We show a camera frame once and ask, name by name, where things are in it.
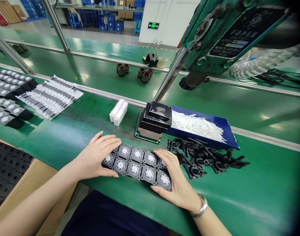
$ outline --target silver bracelet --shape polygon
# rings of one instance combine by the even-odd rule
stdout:
[[[202,201],[204,200],[204,203],[203,203],[203,205],[202,205],[202,207],[200,208],[200,210],[199,210],[199,212],[197,213],[197,214],[192,214],[191,213],[191,216],[192,217],[199,217],[199,216],[201,216],[202,214],[204,214],[205,212],[206,212],[206,210],[207,210],[207,207],[208,207],[208,201],[207,201],[207,199],[204,197],[204,196],[202,196]]]

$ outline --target white foam block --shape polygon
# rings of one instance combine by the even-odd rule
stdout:
[[[124,104],[124,102],[125,102],[124,99],[120,99],[118,101],[118,103],[116,104],[116,106],[111,111],[111,113],[110,113],[111,122],[114,122],[114,117],[116,116],[117,112],[120,110],[120,108],[122,107],[122,105]]]
[[[124,102],[120,110],[117,112],[116,116],[114,117],[114,125],[119,126],[122,119],[124,118],[126,111],[127,111],[128,103]]]

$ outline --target white plastic scrap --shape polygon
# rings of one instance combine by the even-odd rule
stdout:
[[[226,142],[222,137],[223,129],[204,118],[196,117],[196,114],[185,115],[177,111],[172,111],[172,127],[222,143]]]

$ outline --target right hand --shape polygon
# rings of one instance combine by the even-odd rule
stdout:
[[[174,205],[197,214],[202,207],[202,200],[185,178],[177,156],[164,149],[155,150],[154,153],[166,164],[172,180],[172,192],[160,186],[151,186],[152,190]]]

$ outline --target green exit sign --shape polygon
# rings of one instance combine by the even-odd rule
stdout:
[[[159,28],[159,23],[149,22],[148,29],[155,29],[155,30],[157,30],[158,28]]]

